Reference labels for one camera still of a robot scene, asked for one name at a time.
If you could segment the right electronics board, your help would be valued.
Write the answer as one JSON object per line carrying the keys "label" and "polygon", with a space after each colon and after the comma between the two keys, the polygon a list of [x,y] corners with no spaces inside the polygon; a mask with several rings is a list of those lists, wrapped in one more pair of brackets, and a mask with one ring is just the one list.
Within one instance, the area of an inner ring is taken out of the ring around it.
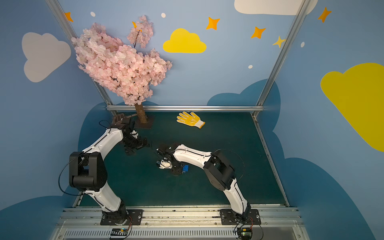
{"label": "right electronics board", "polygon": [[251,240],[253,237],[253,230],[251,228],[237,228],[236,234],[238,240]]}

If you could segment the electronics board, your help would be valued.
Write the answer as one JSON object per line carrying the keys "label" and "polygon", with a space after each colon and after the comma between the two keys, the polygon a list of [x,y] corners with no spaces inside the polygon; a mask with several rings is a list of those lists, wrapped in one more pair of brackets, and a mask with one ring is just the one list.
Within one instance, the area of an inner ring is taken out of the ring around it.
{"label": "electronics board", "polygon": [[237,228],[236,234],[238,240],[251,240],[253,237],[253,230],[251,228]]}
{"label": "electronics board", "polygon": [[130,234],[128,228],[112,229],[109,235],[110,240],[125,240]]}

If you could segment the left electronics board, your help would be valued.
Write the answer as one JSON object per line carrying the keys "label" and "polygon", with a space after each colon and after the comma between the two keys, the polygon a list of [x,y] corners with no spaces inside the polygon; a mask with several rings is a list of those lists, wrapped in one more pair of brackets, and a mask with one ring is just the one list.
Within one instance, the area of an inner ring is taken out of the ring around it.
{"label": "left electronics board", "polygon": [[128,228],[112,229],[109,235],[110,240],[125,240],[130,234]]}

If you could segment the rear horizontal aluminium bar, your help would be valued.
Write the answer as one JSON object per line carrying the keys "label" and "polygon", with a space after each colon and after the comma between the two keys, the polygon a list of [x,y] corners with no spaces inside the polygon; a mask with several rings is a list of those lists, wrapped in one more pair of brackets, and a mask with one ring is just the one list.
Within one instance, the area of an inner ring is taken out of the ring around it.
{"label": "rear horizontal aluminium bar", "polygon": [[261,112],[263,106],[143,106],[145,111],[151,112]]}

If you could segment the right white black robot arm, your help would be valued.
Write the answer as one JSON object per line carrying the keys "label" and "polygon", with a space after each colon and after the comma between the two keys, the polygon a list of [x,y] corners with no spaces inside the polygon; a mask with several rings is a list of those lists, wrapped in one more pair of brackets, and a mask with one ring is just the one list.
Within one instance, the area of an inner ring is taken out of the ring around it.
{"label": "right white black robot arm", "polygon": [[234,215],[245,221],[251,211],[251,205],[244,198],[235,174],[235,167],[221,150],[203,152],[183,144],[160,145],[156,152],[162,157],[157,165],[168,169],[173,175],[181,175],[185,165],[193,165],[204,170],[213,187],[227,197]]}

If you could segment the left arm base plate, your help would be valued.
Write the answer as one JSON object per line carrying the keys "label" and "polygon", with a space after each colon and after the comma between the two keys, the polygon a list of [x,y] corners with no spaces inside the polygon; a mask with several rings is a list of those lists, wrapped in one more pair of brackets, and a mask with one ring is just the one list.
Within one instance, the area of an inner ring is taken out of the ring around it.
{"label": "left arm base plate", "polygon": [[101,226],[139,226],[143,210],[122,210],[116,212],[102,211]]}

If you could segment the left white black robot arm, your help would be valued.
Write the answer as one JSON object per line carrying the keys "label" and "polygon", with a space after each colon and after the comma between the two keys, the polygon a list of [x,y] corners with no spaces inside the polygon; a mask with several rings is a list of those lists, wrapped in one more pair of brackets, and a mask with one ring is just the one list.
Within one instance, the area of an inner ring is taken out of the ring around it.
{"label": "left white black robot arm", "polygon": [[148,145],[135,130],[135,121],[123,114],[116,117],[103,135],[81,152],[73,152],[69,160],[69,185],[90,196],[102,209],[105,219],[123,225],[129,219],[124,201],[108,184],[104,159],[115,145],[122,143],[130,156]]}

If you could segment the right aluminium corner post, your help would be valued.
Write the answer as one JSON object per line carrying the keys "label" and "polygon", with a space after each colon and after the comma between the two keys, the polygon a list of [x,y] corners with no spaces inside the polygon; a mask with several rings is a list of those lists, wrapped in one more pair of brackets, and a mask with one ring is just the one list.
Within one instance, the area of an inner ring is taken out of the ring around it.
{"label": "right aluminium corner post", "polygon": [[[301,28],[301,26],[305,20],[305,17],[307,16],[307,12],[308,12],[310,4],[311,4],[310,0],[302,1],[301,5],[298,9],[298,12],[294,18],[294,21],[293,21],[293,23],[292,23],[292,25],[288,31],[286,41],[279,52],[278,58],[274,64],[274,67],[271,71],[271,74],[268,77],[267,82],[264,85],[264,88],[263,88],[261,95],[260,95],[260,97],[257,101],[257,104],[256,104],[256,106],[261,107],[262,110],[264,109],[264,103],[268,97],[268,94],[270,93],[270,90],[271,90],[275,80],[277,79],[277,77],[279,75],[279,72],[280,72],[280,70],[281,70],[281,68],[285,62],[285,59],[286,59],[286,57],[290,51],[290,48],[292,47],[292,45],[295,41],[295,38],[296,38],[298,32],[300,31],[300,28]],[[261,112],[262,110],[253,111],[252,117],[254,120],[256,120],[259,112]]]}

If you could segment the left aluminium corner post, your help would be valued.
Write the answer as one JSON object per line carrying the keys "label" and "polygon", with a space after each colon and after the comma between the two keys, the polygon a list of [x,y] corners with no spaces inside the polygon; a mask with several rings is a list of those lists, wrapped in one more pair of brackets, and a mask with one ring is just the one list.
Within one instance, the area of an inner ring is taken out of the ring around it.
{"label": "left aluminium corner post", "polygon": [[113,102],[104,89],[104,85],[108,84],[109,81],[104,81],[102,79],[103,76],[99,76],[99,70],[101,70],[101,67],[103,66],[102,63],[99,63],[99,61],[102,61],[100,56],[103,51],[107,50],[104,46],[100,46],[97,40],[98,34],[102,33],[103,30],[95,25],[95,30],[90,28],[78,37],[59,2],[47,1],[47,4],[75,49],[79,69],[81,69],[89,76],[90,79],[92,79],[107,106],[112,105]]}

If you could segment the pink cherry blossom tree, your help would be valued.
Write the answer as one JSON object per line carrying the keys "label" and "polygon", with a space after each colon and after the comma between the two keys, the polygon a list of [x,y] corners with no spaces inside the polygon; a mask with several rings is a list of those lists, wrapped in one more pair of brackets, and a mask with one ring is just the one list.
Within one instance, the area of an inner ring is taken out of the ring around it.
{"label": "pink cherry blossom tree", "polygon": [[139,17],[127,37],[128,45],[108,35],[106,27],[98,23],[93,23],[90,28],[95,30],[95,25],[103,30],[98,34],[98,44],[107,49],[100,56],[102,61],[99,61],[103,64],[99,76],[109,81],[104,88],[122,97],[126,105],[135,107],[140,124],[148,127],[150,120],[143,103],[153,95],[150,87],[160,84],[172,67],[172,62],[161,58],[155,49],[146,54],[136,50],[136,46],[144,48],[149,43],[154,35],[153,23],[145,15]]}

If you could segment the brown plastic scoop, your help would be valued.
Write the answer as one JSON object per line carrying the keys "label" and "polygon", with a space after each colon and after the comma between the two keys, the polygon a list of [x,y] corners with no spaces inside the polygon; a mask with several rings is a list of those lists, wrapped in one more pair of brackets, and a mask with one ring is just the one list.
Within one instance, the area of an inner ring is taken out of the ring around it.
{"label": "brown plastic scoop", "polygon": [[122,124],[125,118],[126,118],[125,114],[123,113],[117,114],[113,118],[113,124]]}

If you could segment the aluminium corner post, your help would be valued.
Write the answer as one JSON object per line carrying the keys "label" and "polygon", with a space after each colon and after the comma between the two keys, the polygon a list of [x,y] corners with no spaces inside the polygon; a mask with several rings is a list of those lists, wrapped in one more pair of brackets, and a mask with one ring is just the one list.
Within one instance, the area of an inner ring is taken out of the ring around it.
{"label": "aluminium corner post", "polygon": [[[290,51],[290,48],[292,47],[292,45],[295,41],[295,38],[296,38],[298,32],[300,31],[300,28],[301,28],[301,26],[305,20],[305,17],[307,16],[307,12],[308,12],[310,4],[311,4],[310,0],[302,1],[301,5],[298,9],[298,12],[294,18],[294,21],[293,21],[293,23],[292,23],[292,25],[288,31],[286,41],[279,52],[278,58],[274,64],[274,67],[271,71],[271,74],[268,77],[267,82],[264,85],[264,88],[263,88],[261,95],[260,95],[260,97],[257,101],[257,104],[256,104],[256,106],[261,107],[262,110],[264,109],[264,103],[268,97],[268,94],[270,93],[270,90],[271,90],[275,80],[277,79],[277,77],[279,75],[279,72],[280,72],[280,70],[281,70],[281,68],[285,62],[285,59],[286,59],[286,57]],[[262,110],[253,111],[252,117],[254,120],[256,120],[259,112],[261,112]]]}
{"label": "aluminium corner post", "polygon": [[107,50],[104,46],[100,46],[97,40],[98,34],[102,33],[103,30],[95,25],[95,30],[90,28],[78,37],[59,2],[47,1],[47,4],[75,49],[79,69],[81,69],[89,76],[90,79],[92,79],[107,106],[112,105],[113,102],[104,89],[104,85],[108,84],[109,81],[104,81],[102,79],[103,76],[99,76],[99,70],[101,70],[101,67],[103,66],[102,63],[99,63],[99,61],[102,61],[100,56],[103,51]]}

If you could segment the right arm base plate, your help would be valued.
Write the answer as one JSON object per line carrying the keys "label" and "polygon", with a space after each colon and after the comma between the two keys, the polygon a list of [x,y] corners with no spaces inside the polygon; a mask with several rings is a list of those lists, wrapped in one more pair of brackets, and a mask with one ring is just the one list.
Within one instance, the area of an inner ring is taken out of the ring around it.
{"label": "right arm base plate", "polygon": [[254,225],[262,224],[261,216],[259,214],[259,211],[256,209],[251,209],[245,217],[241,214],[235,213],[231,209],[221,209],[220,217],[222,225],[250,225],[251,222],[253,222]]}

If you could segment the yellow white work glove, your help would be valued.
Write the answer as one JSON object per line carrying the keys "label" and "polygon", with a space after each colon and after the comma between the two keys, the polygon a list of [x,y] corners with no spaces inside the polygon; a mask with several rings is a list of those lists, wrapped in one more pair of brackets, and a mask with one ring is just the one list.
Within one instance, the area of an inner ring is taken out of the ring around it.
{"label": "yellow white work glove", "polygon": [[179,113],[179,115],[177,116],[177,122],[190,127],[197,127],[199,129],[201,129],[205,125],[205,122],[202,121],[201,118],[194,112]]}

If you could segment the aluminium rail front frame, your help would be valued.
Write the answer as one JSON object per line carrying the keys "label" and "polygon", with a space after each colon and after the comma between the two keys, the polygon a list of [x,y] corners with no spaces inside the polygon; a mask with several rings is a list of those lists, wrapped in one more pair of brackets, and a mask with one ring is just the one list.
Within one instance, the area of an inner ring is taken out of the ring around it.
{"label": "aluminium rail front frame", "polygon": [[237,228],[251,228],[253,240],[308,240],[310,237],[297,208],[282,205],[252,205],[261,225],[222,225],[220,210],[228,205],[140,206],[139,226],[101,226],[101,210],[64,209],[51,235],[52,240],[109,240],[112,229],[128,228],[126,240],[237,240]]}

